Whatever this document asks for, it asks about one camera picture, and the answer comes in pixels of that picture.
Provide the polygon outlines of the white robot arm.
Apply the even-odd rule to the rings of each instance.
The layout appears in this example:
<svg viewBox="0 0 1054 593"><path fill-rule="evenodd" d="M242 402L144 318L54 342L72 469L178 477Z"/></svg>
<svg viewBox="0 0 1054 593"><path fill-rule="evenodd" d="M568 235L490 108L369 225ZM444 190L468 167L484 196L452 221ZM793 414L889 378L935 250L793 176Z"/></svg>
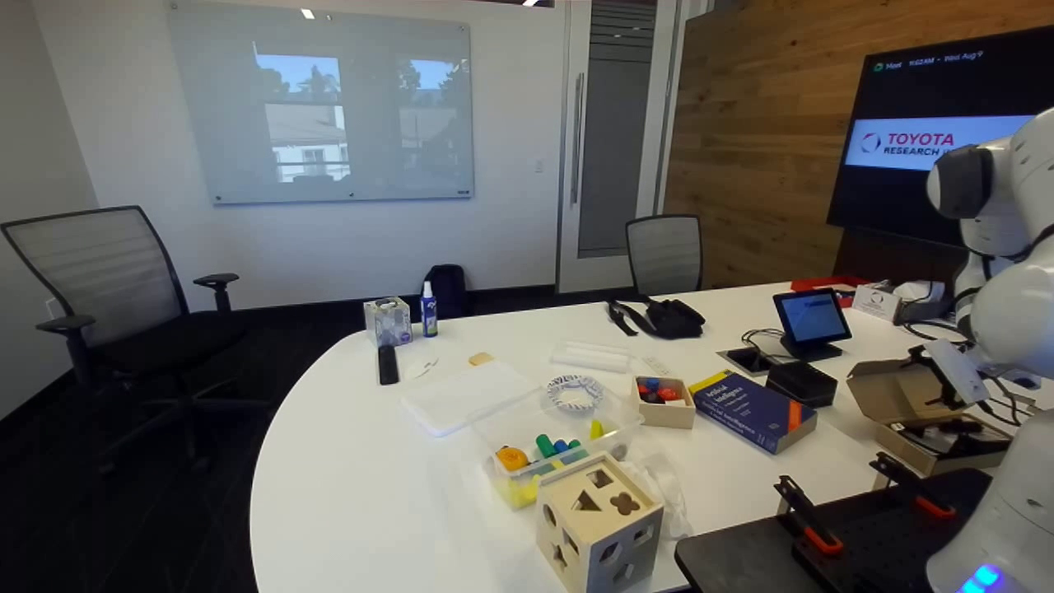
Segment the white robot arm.
<svg viewBox="0 0 1054 593"><path fill-rule="evenodd" d="M958 284L970 342L928 342L947 385L990 396L986 378L1054 375L1054 108L1014 136L935 160L928 203L962 229L973 250ZM935 593L1054 593L1054 411L1011 437L962 532L927 560Z"/></svg>

